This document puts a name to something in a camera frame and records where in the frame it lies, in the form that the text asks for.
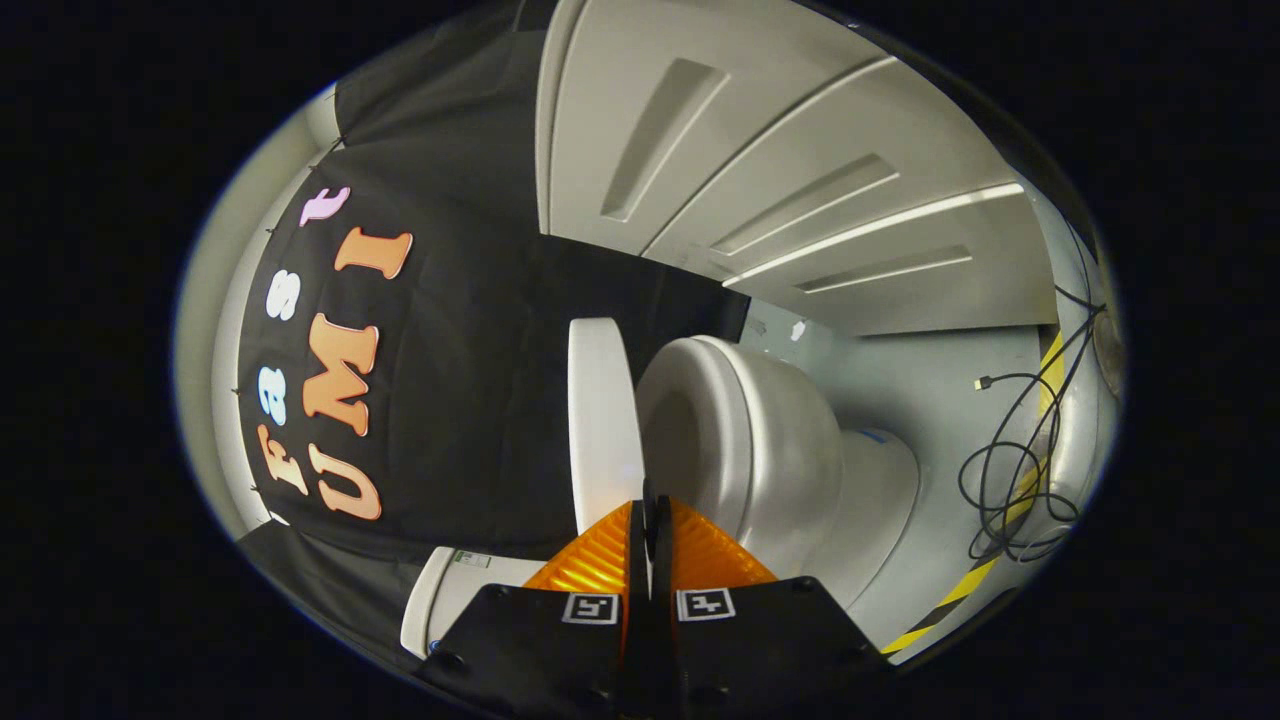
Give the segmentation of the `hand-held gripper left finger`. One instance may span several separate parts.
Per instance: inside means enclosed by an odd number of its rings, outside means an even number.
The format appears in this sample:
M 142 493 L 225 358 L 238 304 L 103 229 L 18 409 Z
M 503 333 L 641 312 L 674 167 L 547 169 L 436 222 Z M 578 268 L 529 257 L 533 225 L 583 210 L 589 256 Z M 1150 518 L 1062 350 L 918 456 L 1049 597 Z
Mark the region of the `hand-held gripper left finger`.
M 614 717 L 636 495 L 547 561 L 436 548 L 413 583 L 415 678 L 489 717 Z

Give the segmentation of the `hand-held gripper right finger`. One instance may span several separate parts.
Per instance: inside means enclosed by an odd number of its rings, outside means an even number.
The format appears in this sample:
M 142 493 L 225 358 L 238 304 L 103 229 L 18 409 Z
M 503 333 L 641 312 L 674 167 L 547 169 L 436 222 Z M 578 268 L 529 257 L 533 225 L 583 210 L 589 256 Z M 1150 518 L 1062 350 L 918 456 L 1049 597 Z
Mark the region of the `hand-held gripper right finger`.
M 652 503 L 652 675 L 676 717 L 851 717 L 893 670 L 813 575 L 777 575 L 687 503 Z

